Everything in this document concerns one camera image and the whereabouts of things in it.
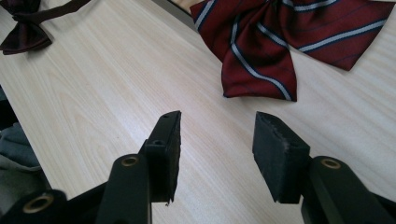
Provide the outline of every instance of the table surface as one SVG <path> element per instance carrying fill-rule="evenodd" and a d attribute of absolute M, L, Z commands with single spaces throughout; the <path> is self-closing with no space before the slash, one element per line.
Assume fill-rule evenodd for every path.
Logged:
<path fill-rule="evenodd" d="M 14 25 L 0 9 L 0 38 Z M 396 12 L 350 72 L 293 49 L 297 103 L 222 97 L 219 60 L 151 1 L 93 0 L 43 27 L 53 44 L 1 55 L 0 83 L 49 182 L 68 198 L 106 181 L 160 115 L 180 110 L 176 201 L 154 204 L 154 223 L 303 223 L 299 204 L 273 202 L 253 160 L 256 111 L 396 201 Z"/>

